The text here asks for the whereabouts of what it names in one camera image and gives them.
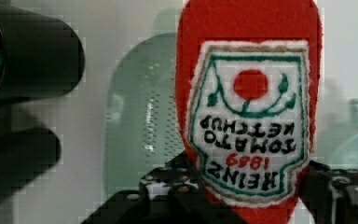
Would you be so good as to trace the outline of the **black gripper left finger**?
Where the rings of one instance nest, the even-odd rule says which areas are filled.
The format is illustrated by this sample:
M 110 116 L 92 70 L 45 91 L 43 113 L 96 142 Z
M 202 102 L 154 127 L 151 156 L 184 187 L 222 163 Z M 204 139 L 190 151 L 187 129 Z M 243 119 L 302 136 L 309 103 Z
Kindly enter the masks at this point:
M 185 152 L 143 176 L 137 190 L 111 196 L 81 224 L 246 224 L 223 203 L 209 201 Z

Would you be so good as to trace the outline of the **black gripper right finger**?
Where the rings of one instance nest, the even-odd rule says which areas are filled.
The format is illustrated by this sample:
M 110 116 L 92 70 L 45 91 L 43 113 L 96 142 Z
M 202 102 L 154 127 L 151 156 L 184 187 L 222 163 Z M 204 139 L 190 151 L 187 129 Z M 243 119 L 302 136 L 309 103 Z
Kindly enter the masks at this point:
M 310 161 L 300 199 L 315 224 L 358 224 L 358 169 L 332 169 Z

